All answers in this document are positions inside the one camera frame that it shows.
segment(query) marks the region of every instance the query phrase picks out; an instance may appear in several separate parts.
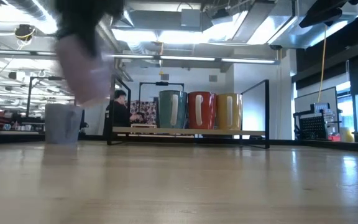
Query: ceiling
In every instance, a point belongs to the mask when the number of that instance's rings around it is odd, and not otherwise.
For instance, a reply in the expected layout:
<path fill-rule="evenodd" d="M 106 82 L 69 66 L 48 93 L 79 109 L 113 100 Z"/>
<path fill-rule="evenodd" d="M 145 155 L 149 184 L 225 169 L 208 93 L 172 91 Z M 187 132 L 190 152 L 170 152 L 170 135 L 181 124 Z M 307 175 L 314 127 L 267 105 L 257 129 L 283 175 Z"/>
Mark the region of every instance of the ceiling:
<path fill-rule="evenodd" d="M 47 11 L 50 11 L 50 0 L 38 0 L 45 6 Z M 311 40 L 315 39 L 317 35 L 321 34 L 321 27 L 312 27 L 310 30 L 302 30 L 298 28 L 298 23 L 301 18 L 305 16 L 307 9 L 313 5 L 316 0 L 189 0 L 187 2 L 178 2 L 177 0 L 128 0 L 127 12 L 129 19 L 134 24 L 132 27 L 126 27 L 124 19 L 119 21 L 115 26 L 108 26 L 108 29 L 117 30 L 151 30 L 156 34 L 157 37 L 161 37 L 162 32 L 167 30 L 180 30 L 180 31 L 192 31 L 200 32 L 206 30 L 212 30 L 213 28 L 211 18 L 215 15 L 218 9 L 224 9 L 229 6 L 227 10 L 231 16 L 233 16 L 233 22 L 231 26 L 239 27 L 240 34 L 236 34 L 232 39 L 219 40 L 219 41 L 208 41 L 208 43 L 193 41 L 192 38 L 184 38 L 189 44 L 169 44 L 168 42 L 156 44 L 155 42 L 144 42 L 139 41 L 137 44 L 141 44 L 145 51 L 150 54 L 160 54 L 163 51 L 164 55 L 177 55 L 177 56 L 200 56 L 200 57 L 236 57 L 236 58 L 256 58 L 261 60 L 275 60 L 277 59 L 277 52 L 272 50 L 268 44 L 264 44 L 274 33 L 278 33 L 278 30 L 285 27 L 285 24 L 291 22 L 290 26 L 286 27 L 286 31 L 283 32 L 275 42 L 272 44 L 283 45 L 284 47 L 307 47 L 310 45 Z M 1 4 L 0 1 L 0 49 L 3 50 L 29 50 L 29 51 L 53 51 L 55 38 L 53 35 L 45 34 L 40 29 L 36 29 L 34 37 L 29 43 L 24 44 L 19 41 L 14 35 L 15 28 L 19 24 L 30 24 L 39 28 L 40 23 L 36 21 L 30 14 L 21 12 L 20 10 Z M 182 9 L 196 9 L 201 13 L 201 22 L 198 27 L 183 27 L 181 26 L 181 10 Z M 355 17 L 358 16 L 357 7 L 351 7 L 344 18 L 341 21 L 351 22 Z M 242 18 L 248 23 L 245 24 L 242 20 L 239 20 L 241 15 Z M 213 35 L 220 35 L 221 33 L 230 32 L 226 29 L 214 30 L 210 32 Z M 114 48 L 122 50 L 127 54 L 136 54 L 133 49 L 129 47 L 126 41 L 117 41 L 114 36 L 109 36 L 111 30 L 105 31 L 106 36 L 101 35 L 105 40 L 103 50 L 112 51 L 112 44 Z M 252 39 L 251 34 L 258 34 L 256 40 L 266 39 L 262 41 L 262 44 L 247 44 L 246 38 Z M 110 38 L 111 43 L 106 41 L 106 37 Z M 183 67 L 183 68 L 220 68 L 222 72 L 230 66 L 230 63 L 222 62 L 197 62 L 189 60 L 164 60 L 162 64 L 159 61 L 152 60 L 128 60 L 125 59 L 125 67 Z M 11 79 L 8 77 L 9 72 L 18 72 L 24 77 L 21 79 Z M 19 106 L 27 103 L 27 97 L 25 94 L 28 92 L 29 77 L 41 75 L 59 75 L 58 65 L 54 60 L 39 60 L 31 56 L 28 58 L 15 58 L 0 56 L 0 94 L 5 94 L 4 99 L 9 100 L 6 103 L 14 103 Z M 6 89 L 6 86 L 13 86 L 13 90 Z M 58 93 L 51 92 L 52 86 L 58 86 L 60 90 Z M 56 100 L 61 98 L 65 103 L 69 103 L 72 97 L 68 94 L 67 89 L 62 86 L 61 82 L 42 80 L 38 82 L 37 86 L 33 89 L 34 101 L 32 100 L 31 111 L 41 111 L 42 105 L 45 100 Z"/>

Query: red mug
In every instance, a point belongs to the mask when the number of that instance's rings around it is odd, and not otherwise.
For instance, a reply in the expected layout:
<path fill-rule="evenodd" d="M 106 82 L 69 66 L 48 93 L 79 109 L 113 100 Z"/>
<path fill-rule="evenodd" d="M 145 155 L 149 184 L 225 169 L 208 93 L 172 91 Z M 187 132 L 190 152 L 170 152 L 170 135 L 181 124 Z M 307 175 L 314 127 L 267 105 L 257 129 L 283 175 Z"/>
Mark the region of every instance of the red mug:
<path fill-rule="evenodd" d="M 216 95 L 197 91 L 189 93 L 189 128 L 214 129 L 216 116 Z"/>

